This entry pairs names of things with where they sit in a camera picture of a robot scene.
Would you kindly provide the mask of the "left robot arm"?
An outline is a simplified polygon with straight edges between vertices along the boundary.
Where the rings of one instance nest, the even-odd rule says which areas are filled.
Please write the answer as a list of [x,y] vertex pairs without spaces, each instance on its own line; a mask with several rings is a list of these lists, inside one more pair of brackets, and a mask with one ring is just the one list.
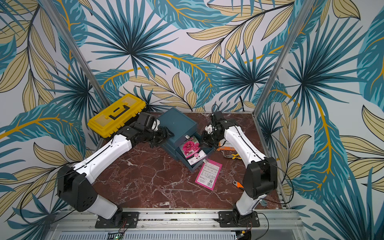
[[90,212],[101,220],[117,225],[122,220],[122,210],[116,204],[99,195],[93,187],[98,176],[121,155],[139,143],[149,143],[156,148],[173,137],[167,127],[155,130],[136,130],[125,127],[102,148],[73,167],[64,166],[58,171],[58,197],[78,212]]

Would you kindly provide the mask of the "teal drawer cabinet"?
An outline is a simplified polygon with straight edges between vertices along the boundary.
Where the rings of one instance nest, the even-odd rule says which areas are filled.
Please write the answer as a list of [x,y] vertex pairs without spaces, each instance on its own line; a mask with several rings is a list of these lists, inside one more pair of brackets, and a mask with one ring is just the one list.
[[166,140],[162,148],[170,155],[176,155],[176,149],[197,131],[198,124],[176,108],[172,108],[158,117],[160,127],[167,127],[174,134]]

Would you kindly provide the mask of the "orange seed bag back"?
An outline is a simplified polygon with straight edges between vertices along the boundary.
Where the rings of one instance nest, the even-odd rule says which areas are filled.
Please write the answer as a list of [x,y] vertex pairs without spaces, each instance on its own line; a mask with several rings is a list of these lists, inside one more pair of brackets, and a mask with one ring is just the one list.
[[221,140],[217,151],[235,151],[235,148],[228,141]]

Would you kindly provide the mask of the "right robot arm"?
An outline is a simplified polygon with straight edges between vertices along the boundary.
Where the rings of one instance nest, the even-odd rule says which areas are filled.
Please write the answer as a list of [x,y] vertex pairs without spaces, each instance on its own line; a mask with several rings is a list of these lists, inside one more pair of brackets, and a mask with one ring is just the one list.
[[261,199],[277,188],[276,159],[268,158],[259,151],[233,120],[215,122],[206,126],[202,132],[202,140],[209,147],[217,148],[223,139],[232,145],[246,168],[243,177],[244,192],[235,207],[239,215],[246,216]]

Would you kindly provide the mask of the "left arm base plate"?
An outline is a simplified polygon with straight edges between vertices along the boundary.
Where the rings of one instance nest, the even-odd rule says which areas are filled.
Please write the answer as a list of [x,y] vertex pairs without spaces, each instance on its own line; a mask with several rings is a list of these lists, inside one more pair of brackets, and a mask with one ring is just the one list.
[[98,216],[96,229],[135,229],[139,220],[139,212],[118,212],[111,219]]

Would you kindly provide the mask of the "teal drawer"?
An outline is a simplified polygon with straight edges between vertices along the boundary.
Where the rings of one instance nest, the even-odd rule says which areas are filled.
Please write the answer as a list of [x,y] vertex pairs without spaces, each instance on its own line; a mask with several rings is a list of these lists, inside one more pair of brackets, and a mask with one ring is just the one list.
[[177,159],[193,173],[213,151],[214,148],[204,145],[201,136],[195,134],[178,146],[175,154]]

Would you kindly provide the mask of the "pink flower seed bag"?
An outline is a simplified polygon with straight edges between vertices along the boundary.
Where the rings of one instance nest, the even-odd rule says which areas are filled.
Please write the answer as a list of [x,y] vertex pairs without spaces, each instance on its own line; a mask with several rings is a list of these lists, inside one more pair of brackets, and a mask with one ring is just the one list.
[[196,136],[192,136],[179,146],[182,155],[188,164],[193,166],[207,157],[205,151],[200,147],[200,142]]

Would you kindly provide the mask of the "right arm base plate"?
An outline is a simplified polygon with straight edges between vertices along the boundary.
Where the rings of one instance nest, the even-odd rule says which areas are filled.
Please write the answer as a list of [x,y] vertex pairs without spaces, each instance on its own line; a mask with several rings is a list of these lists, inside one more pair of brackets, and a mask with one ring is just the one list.
[[256,212],[240,215],[235,210],[218,212],[218,223],[221,228],[258,228],[259,217]]

